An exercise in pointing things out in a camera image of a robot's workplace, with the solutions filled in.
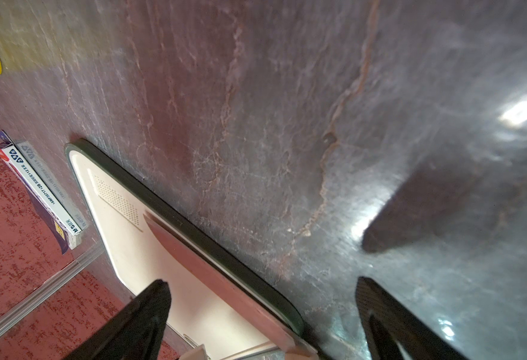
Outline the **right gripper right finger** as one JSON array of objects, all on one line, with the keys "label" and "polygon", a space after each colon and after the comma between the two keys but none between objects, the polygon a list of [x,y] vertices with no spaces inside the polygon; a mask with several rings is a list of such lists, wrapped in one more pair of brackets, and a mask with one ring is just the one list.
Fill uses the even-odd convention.
[{"label": "right gripper right finger", "polygon": [[373,359],[465,359],[370,277],[359,277],[356,305]]}]

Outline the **beige cutting board green rim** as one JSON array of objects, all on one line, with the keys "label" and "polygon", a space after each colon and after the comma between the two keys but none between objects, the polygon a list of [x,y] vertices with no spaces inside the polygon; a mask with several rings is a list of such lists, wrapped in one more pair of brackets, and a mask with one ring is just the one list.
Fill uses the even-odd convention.
[{"label": "beige cutting board green rim", "polygon": [[243,359],[281,350],[201,283],[162,246],[146,223],[159,220],[303,340],[304,322],[280,292],[85,139],[65,147],[70,167],[116,277],[133,294],[166,281],[172,297],[167,327],[209,359]]}]

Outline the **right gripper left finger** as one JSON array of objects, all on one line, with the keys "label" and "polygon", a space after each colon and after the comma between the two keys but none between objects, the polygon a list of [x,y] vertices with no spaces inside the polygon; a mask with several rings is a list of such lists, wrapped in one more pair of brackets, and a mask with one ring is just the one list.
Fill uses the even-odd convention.
[{"label": "right gripper left finger", "polygon": [[171,302],[168,283],[155,280],[65,358],[157,359]]}]

